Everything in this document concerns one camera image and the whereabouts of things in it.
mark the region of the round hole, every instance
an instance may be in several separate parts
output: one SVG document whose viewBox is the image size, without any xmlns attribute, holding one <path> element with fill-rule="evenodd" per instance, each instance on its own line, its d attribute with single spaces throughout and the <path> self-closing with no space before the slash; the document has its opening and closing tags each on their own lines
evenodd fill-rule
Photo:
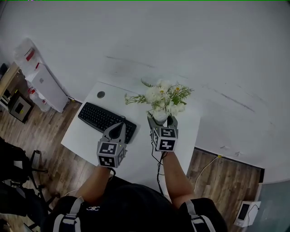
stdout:
<svg viewBox="0 0 290 232">
<path fill-rule="evenodd" d="M 104 91 L 100 91 L 100 92 L 98 92 L 97 97 L 98 98 L 103 98 L 104 95 L 105 95 L 105 92 Z"/>
</svg>

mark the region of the red label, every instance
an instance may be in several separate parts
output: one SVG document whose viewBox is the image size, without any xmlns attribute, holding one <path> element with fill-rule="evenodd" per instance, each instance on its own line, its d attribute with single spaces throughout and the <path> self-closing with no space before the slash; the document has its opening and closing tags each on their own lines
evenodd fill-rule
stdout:
<svg viewBox="0 0 290 232">
<path fill-rule="evenodd" d="M 26 57 L 26 60 L 29 61 L 34 55 L 34 50 L 31 51 L 31 53 Z"/>
</svg>

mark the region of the black keyboard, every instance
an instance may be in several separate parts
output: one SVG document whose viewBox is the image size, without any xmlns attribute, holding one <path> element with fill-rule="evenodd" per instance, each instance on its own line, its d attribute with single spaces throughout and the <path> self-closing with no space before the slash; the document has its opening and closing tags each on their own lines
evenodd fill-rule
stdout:
<svg viewBox="0 0 290 232">
<path fill-rule="evenodd" d="M 78 118 L 101 133 L 104 133 L 104 131 L 111 125 L 124 121 L 126 124 L 126 144 L 129 143 L 134 131 L 136 130 L 136 125 L 134 123 L 124 120 L 123 117 L 89 102 L 86 102 L 83 106 L 81 112 L 78 114 Z"/>
</svg>

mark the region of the backpack strap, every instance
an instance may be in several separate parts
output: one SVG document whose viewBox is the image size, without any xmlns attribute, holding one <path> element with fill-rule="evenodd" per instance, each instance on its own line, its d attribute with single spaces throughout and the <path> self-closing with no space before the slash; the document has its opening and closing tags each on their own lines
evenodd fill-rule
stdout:
<svg viewBox="0 0 290 232">
<path fill-rule="evenodd" d="M 26 198 L 25 196 L 25 192 L 23 191 L 22 188 L 16 186 L 16 191 L 23 197 L 23 198 Z"/>
<path fill-rule="evenodd" d="M 72 232 L 81 232 L 81 221 L 77 217 L 77 214 L 80 211 L 82 203 L 83 199 L 79 197 L 74 201 L 69 213 L 66 215 L 59 214 L 54 220 L 53 232 L 59 232 L 59 227 L 62 223 L 64 227 L 67 227 Z"/>
<path fill-rule="evenodd" d="M 195 212 L 194 204 L 191 200 L 185 202 L 187 211 L 191 217 L 191 224 L 193 226 L 194 232 L 199 232 L 202 228 L 202 231 L 216 232 L 212 222 L 208 217 L 204 215 L 197 215 Z"/>
</svg>

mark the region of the person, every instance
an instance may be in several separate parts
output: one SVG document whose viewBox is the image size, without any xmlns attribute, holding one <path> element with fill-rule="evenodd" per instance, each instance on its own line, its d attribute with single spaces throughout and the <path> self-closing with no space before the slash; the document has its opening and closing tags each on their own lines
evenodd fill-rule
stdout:
<svg viewBox="0 0 290 232">
<path fill-rule="evenodd" d="M 82 197 L 84 202 L 77 214 L 82 232 L 226 232 L 226 223 L 213 201 L 208 198 L 195 198 L 193 187 L 174 152 L 164 155 L 163 167 L 171 202 L 153 189 L 131 184 L 116 176 L 108 182 L 110 169 L 97 166 L 77 191 L 76 197 L 66 196 L 58 201 L 43 222 L 41 230 L 54 231 L 57 216 L 70 213 L 75 200 Z"/>
</svg>

